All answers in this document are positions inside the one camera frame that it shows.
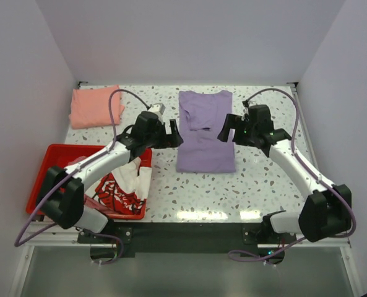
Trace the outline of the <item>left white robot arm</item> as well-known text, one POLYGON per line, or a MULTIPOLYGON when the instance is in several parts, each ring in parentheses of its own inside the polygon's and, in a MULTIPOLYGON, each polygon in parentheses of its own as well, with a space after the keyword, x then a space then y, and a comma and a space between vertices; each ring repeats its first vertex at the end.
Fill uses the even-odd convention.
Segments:
POLYGON ((183 143, 176 120, 170 120, 171 132, 154 112, 143 111, 135 123, 115 135, 110 144, 71 166, 52 166, 46 172, 37 199, 36 211, 42 211, 63 229, 71 227, 91 231, 100 243, 113 237, 110 219, 85 205, 85 191, 105 175, 128 164, 146 149, 176 148, 183 143))

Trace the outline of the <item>purple t shirt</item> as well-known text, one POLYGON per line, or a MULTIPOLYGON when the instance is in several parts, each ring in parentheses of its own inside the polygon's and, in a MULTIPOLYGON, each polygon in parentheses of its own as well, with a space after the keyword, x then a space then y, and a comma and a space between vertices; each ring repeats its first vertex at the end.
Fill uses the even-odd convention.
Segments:
POLYGON ((180 173, 234 173, 235 150, 231 140, 217 136, 226 115, 232 112, 233 94, 227 90, 202 94, 180 91, 179 133, 176 170, 180 173))

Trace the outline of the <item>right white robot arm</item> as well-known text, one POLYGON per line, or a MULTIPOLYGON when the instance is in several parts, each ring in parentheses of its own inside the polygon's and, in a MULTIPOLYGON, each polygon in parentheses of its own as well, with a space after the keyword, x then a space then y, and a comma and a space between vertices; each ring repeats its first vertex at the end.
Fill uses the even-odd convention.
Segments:
POLYGON ((300 212, 280 210, 265 215, 257 232, 259 240, 275 243, 283 233, 293 233, 316 242, 351 230, 349 188, 336 185, 305 159, 291 135, 274 127, 268 106, 250 106, 242 116, 228 114, 218 139, 261 150, 285 172, 304 199, 300 212))

